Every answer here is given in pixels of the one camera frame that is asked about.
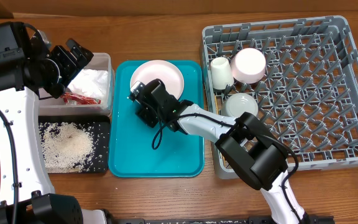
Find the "pink bowl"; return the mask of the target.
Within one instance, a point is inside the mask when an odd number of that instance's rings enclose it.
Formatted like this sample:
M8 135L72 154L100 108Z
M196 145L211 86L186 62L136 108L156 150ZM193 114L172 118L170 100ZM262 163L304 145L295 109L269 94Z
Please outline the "pink bowl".
M265 56L254 48L242 49L231 60L231 71L234 79L239 82L259 82L266 71Z

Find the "white napkin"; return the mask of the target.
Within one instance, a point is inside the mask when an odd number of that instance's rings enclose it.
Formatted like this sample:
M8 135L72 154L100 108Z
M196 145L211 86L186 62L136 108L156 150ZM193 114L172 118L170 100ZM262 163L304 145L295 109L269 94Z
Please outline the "white napkin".
M106 70L83 69L70 82L68 89L72 93L103 101L108 94L108 78Z

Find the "red snack wrapper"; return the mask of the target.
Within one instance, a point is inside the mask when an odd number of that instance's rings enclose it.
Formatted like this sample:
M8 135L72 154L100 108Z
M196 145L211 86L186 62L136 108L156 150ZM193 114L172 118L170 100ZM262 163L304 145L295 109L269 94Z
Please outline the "red snack wrapper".
M60 98L62 98L67 105L97 105L101 103L99 99L70 92L66 92Z

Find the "pink plate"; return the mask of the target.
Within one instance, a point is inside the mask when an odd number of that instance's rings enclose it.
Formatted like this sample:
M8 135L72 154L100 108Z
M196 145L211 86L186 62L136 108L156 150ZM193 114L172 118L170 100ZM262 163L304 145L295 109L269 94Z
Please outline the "pink plate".
M182 72L166 60L151 60L140 65L131 76L130 87L136 82L146 85L154 79L161 80L168 93L176 99L181 97L185 87Z

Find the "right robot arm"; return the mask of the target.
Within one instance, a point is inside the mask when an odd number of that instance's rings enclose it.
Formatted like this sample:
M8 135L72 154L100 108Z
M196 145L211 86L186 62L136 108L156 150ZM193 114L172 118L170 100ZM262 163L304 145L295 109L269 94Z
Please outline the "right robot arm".
M268 203L275 223L307 223L309 216L297 202L289 179L298 170L295 153L279 141L252 113L222 116L189 100L178 100L154 79L131 86L136 115L149 127L159 126L152 140L157 149L165 128L211 141L237 176L258 190Z

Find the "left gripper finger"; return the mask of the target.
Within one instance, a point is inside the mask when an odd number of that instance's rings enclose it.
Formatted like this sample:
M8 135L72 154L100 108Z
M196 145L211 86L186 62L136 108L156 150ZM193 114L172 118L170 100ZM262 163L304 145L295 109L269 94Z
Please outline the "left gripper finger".
M58 82L67 87L79 72L76 58L61 45L57 45L51 51L51 59L58 65L60 78Z
M86 67L94 57L94 54L90 50L82 47L74 39L68 39L66 45L70 49L70 53L74 56L75 63L80 70Z

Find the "white cup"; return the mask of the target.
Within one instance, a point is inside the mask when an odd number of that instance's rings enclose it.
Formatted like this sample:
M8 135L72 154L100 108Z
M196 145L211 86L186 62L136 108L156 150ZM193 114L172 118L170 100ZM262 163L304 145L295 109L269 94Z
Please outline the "white cup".
M215 90L225 90L234 84L229 60L225 57L217 57L210 63L211 78Z

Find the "grey bowl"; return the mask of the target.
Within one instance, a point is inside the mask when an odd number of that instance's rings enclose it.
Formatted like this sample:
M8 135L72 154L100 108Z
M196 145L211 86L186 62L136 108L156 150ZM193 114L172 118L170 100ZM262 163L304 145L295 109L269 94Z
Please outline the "grey bowl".
M253 97L247 93L236 93L231 95L221 108L221 115L229 117L240 117L244 112L254 116L258 114L258 104Z

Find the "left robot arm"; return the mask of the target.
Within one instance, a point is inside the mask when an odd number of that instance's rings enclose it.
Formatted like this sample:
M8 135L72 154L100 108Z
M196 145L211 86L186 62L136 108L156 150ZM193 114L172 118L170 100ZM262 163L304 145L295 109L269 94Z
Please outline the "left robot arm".
M112 223L107 210L55 193L40 143L39 91L62 96L93 53L73 39L49 47L31 28L0 24L0 223Z

